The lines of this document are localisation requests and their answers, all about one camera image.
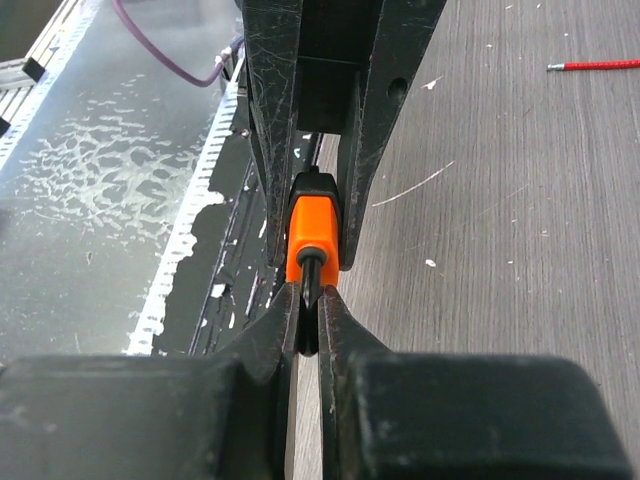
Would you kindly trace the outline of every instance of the red stick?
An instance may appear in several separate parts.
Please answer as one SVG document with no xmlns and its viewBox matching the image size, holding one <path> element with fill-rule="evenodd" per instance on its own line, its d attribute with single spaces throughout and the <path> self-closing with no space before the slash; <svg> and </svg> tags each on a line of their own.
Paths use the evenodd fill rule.
<svg viewBox="0 0 640 480">
<path fill-rule="evenodd" d="M 574 62 L 559 63 L 547 66 L 550 71 L 576 71 L 576 70 L 623 70 L 626 68 L 640 68 L 640 58 L 635 60 L 621 60 L 617 62 Z"/>
</svg>

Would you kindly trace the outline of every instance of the orange and black connector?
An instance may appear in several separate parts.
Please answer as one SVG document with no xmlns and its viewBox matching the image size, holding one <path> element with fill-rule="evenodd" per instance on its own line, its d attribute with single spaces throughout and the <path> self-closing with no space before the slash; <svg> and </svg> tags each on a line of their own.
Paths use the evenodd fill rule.
<svg viewBox="0 0 640 480">
<path fill-rule="evenodd" d="M 338 286 L 340 275 L 340 202 L 333 175 L 318 167 L 299 173 L 289 198 L 287 283 L 300 284 L 302 301 L 299 351 L 318 351 L 317 301 L 326 286 Z"/>
</svg>

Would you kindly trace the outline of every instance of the hole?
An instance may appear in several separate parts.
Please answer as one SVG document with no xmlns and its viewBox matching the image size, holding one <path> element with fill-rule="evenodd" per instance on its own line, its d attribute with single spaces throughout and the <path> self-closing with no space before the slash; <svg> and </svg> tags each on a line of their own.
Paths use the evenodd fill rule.
<svg viewBox="0 0 640 480">
<path fill-rule="evenodd" d="M 407 85 L 407 81 L 402 77 L 398 77 L 389 84 L 387 96 L 389 97 L 389 100 L 396 104 L 402 103 L 404 97 L 407 96 L 408 88 L 409 86 Z"/>
</svg>

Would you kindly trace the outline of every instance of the red wire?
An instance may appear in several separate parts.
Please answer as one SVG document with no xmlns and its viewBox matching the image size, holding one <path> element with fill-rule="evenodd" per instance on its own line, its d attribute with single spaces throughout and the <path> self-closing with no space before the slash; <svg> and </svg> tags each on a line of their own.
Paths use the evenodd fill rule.
<svg viewBox="0 0 640 480">
<path fill-rule="evenodd" d="M 574 62 L 564 64 L 564 71 L 622 70 L 625 68 L 640 68 L 640 58 L 637 58 L 635 60 L 621 60 L 617 62 Z"/>
</svg>

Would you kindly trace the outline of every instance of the wood grain surface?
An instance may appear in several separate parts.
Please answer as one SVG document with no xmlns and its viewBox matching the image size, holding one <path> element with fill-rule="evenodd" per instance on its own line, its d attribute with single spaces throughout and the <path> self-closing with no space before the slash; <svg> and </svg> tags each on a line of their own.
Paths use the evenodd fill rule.
<svg viewBox="0 0 640 480">
<path fill-rule="evenodd" d="M 637 0 L 450 0 L 340 289 L 397 350 L 577 361 L 640 466 L 640 71 L 545 71 L 637 58 L 638 25 Z M 321 467 L 303 367 L 306 480 Z"/>
</svg>

